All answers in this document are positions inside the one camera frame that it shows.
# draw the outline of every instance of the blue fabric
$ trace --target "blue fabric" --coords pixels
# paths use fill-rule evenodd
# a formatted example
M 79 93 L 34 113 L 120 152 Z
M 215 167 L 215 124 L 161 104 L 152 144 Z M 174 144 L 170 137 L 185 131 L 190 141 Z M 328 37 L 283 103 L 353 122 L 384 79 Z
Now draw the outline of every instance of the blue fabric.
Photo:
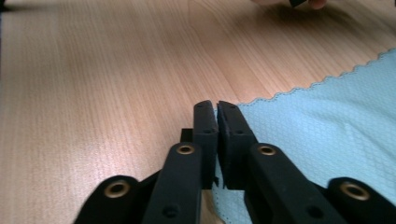
M 309 180 L 327 187 L 353 177 L 396 204 L 395 87 L 393 49 L 340 77 L 239 108 L 258 140 L 280 147 Z M 220 183 L 213 196 L 226 223 L 251 223 L 241 191 Z

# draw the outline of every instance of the cloth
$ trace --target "cloth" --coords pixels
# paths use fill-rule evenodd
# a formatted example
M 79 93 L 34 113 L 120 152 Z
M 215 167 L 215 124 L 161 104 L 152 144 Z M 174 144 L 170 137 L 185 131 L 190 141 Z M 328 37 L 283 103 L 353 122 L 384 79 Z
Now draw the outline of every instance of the cloth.
M 280 147 L 312 182 L 365 182 L 396 204 L 396 49 L 308 89 L 241 104 L 259 142 Z M 218 166 L 217 177 L 221 177 Z M 243 191 L 213 187 L 226 223 L 251 223 Z

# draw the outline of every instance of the metal ring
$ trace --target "metal ring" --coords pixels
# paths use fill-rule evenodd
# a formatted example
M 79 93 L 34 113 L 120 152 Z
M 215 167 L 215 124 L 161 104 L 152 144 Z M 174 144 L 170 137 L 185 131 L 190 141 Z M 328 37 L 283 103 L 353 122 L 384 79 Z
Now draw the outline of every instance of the metal ring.
M 177 148 L 177 153 L 182 154 L 182 155 L 190 155 L 195 151 L 194 147 L 190 146 L 181 146 Z
M 341 191 L 343 191 L 347 196 L 359 200 L 359 201 L 366 201 L 370 198 L 370 193 L 367 190 L 361 188 L 359 185 L 344 182 L 340 186 Z
M 265 156 L 273 156 L 276 154 L 276 150 L 271 147 L 259 147 L 258 150 Z
M 119 198 L 128 193 L 131 186 L 125 180 L 117 180 L 109 184 L 105 189 L 107 198 Z

